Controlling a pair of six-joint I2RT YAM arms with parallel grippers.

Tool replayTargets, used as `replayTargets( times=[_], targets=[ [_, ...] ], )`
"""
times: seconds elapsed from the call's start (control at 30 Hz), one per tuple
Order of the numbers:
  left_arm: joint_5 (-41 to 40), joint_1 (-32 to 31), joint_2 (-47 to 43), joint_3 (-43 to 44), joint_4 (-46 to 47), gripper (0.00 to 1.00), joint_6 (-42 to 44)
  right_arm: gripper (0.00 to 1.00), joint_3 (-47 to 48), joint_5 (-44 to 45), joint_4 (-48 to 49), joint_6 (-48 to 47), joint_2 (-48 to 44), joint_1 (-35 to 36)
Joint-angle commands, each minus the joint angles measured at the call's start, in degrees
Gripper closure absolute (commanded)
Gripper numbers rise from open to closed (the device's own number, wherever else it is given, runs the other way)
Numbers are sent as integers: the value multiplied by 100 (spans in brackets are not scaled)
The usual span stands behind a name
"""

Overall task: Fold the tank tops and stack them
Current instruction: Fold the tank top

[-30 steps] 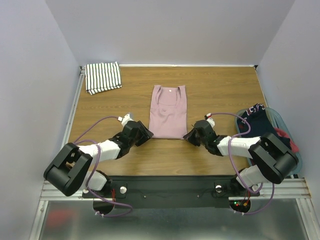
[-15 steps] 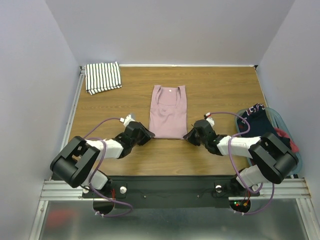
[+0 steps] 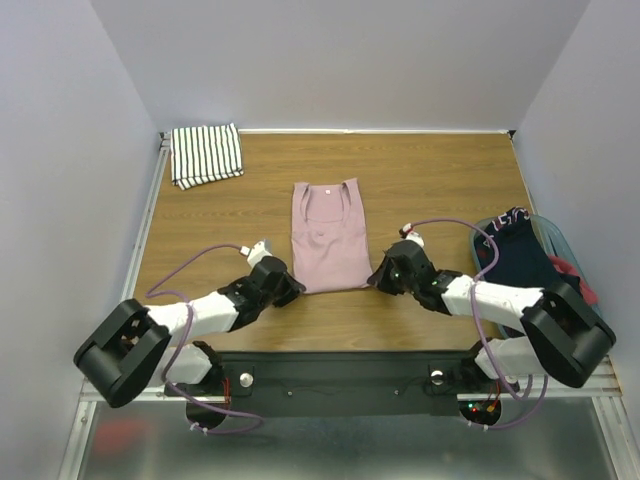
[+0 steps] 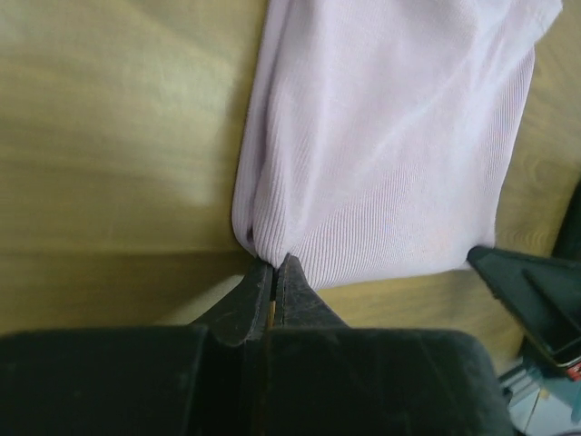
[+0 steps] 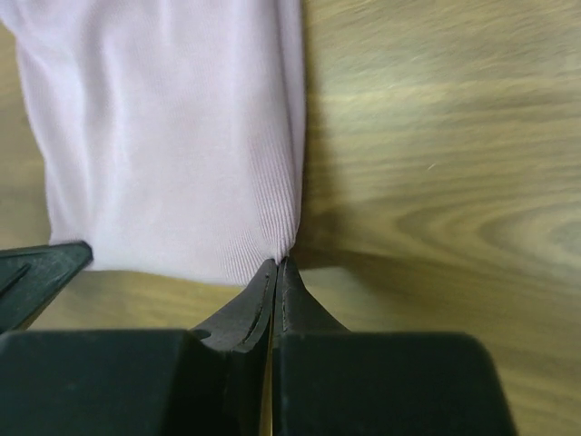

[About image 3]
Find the pink tank top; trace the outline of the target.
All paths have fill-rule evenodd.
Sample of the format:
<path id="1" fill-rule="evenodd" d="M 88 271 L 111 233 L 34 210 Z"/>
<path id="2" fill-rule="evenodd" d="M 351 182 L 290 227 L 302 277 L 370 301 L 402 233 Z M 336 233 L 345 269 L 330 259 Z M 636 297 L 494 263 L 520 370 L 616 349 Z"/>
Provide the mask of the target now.
<path id="1" fill-rule="evenodd" d="M 372 275 L 358 180 L 294 185 L 291 209 L 294 278 L 308 294 L 363 289 Z"/>

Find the black white striped tank top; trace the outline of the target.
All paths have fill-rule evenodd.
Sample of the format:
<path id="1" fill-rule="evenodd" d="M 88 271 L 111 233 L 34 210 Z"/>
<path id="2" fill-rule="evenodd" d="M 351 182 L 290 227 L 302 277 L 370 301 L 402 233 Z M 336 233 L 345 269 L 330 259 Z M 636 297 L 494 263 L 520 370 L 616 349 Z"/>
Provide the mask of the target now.
<path id="1" fill-rule="evenodd" d="M 171 131 L 171 181 L 182 191 L 244 174 L 239 132 L 233 123 Z"/>

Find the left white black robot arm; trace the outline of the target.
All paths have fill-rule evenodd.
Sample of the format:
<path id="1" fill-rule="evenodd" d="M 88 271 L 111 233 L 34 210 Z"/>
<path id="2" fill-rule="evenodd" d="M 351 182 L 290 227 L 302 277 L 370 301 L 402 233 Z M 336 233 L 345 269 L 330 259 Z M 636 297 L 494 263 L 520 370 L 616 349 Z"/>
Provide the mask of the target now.
<path id="1" fill-rule="evenodd" d="M 73 363 L 110 406 L 122 407 L 160 378 L 169 347 L 178 346 L 183 335 L 234 332 L 305 290 L 282 260 L 267 255 L 247 276 L 195 300 L 144 306 L 127 299 L 81 344 Z"/>

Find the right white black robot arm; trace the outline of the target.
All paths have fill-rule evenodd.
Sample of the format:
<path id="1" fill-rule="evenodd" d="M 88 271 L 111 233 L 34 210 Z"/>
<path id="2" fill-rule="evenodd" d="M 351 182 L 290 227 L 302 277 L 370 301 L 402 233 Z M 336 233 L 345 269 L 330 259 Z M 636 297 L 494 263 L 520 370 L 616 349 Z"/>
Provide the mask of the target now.
<path id="1" fill-rule="evenodd" d="M 421 244 L 401 240 L 385 253 L 367 283 L 389 295 L 409 293 L 425 309 L 473 316 L 521 333 L 483 343 L 460 366 L 463 384 L 482 390 L 500 377 L 548 375 L 581 388 L 616 343 L 606 322 L 568 284 L 520 288 L 437 269 Z"/>

